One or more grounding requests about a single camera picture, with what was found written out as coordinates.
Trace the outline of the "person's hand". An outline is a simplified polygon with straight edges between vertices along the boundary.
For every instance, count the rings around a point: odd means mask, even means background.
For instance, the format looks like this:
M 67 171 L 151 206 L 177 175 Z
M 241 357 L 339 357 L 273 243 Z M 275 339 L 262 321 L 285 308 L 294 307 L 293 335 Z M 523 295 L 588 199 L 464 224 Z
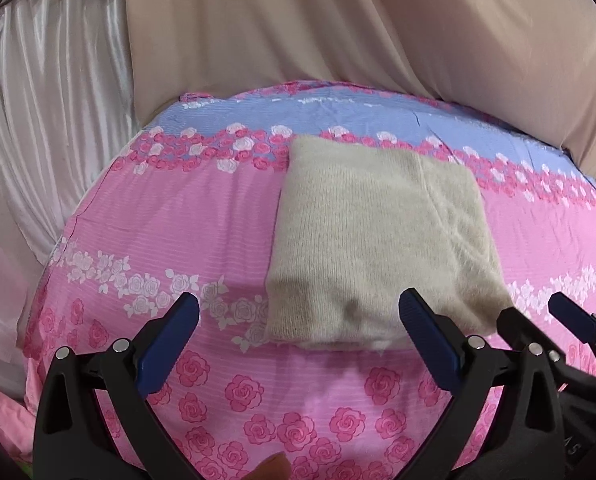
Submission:
M 284 453 L 266 458 L 253 471 L 243 476 L 243 480 L 289 480 L 292 465 Z

